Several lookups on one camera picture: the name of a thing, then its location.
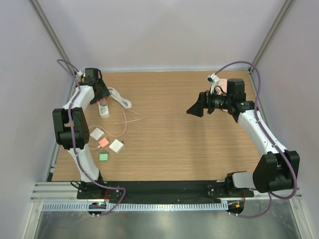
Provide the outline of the pink round socket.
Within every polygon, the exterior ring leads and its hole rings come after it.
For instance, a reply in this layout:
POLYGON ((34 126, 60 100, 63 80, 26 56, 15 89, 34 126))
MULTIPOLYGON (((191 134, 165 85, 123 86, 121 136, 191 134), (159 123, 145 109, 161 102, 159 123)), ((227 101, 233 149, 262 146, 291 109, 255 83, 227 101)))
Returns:
POLYGON ((220 79, 218 86, 216 86, 215 91, 218 95, 223 95, 227 93, 227 79, 220 79))

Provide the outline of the white charger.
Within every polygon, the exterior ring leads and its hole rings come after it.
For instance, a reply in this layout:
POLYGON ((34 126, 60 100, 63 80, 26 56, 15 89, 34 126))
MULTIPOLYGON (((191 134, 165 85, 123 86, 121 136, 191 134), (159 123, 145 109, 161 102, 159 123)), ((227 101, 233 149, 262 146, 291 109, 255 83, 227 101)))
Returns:
POLYGON ((122 142, 120 142, 119 140, 115 139, 110 145, 109 148, 115 152, 116 154, 118 154, 123 148, 124 148, 124 144, 122 142))
POLYGON ((96 141, 100 141, 104 137, 105 133, 99 129, 95 128, 91 133, 90 136, 95 139, 96 141))

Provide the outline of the pink usb charger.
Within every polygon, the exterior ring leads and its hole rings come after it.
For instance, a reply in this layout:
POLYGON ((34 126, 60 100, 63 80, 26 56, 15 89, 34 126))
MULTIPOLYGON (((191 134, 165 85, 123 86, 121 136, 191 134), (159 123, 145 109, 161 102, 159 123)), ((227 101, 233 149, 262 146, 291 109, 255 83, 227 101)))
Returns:
POLYGON ((102 139, 100 139, 99 141, 98 141, 98 144, 99 144, 99 148, 105 148, 105 147, 107 147, 110 143, 109 143, 109 141, 105 138, 105 137, 103 137, 102 139))

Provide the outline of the green usb charger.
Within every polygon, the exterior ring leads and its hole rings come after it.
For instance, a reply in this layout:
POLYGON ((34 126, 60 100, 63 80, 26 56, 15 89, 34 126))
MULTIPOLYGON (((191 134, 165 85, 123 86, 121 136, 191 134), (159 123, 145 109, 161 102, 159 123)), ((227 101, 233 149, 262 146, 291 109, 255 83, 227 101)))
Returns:
POLYGON ((107 151, 101 151, 99 154, 100 161, 108 161, 109 153, 107 151))

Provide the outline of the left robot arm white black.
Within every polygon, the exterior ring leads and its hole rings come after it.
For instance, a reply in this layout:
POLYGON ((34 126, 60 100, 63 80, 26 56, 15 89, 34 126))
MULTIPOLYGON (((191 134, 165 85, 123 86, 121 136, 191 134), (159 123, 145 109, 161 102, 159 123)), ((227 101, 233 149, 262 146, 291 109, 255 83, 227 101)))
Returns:
POLYGON ((84 81, 78 86, 70 100, 61 108, 52 112, 56 142, 72 156, 80 172, 82 183, 92 183, 88 193, 94 199, 105 195, 102 175, 95 165, 88 143, 90 132, 84 111, 89 105, 97 103, 110 96, 103 80, 102 73, 97 68, 86 68, 84 81))

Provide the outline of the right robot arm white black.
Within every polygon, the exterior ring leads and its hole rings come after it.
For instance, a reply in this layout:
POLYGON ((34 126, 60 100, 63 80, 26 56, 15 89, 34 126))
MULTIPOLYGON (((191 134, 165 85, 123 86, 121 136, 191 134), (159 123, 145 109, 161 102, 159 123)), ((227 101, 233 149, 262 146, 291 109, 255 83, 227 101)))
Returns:
POLYGON ((277 191, 291 189, 293 197, 298 188, 297 175, 300 156, 296 151, 289 151, 272 134, 263 121, 253 101, 246 99, 245 83, 242 79, 227 80, 224 91, 216 75, 207 78, 210 89, 199 93, 196 103, 186 112, 202 117, 204 110, 208 114, 215 109, 226 110, 242 126, 254 143, 260 160, 252 172, 233 172, 226 177, 225 193, 237 197, 245 189, 255 189, 260 193, 274 195, 277 191))

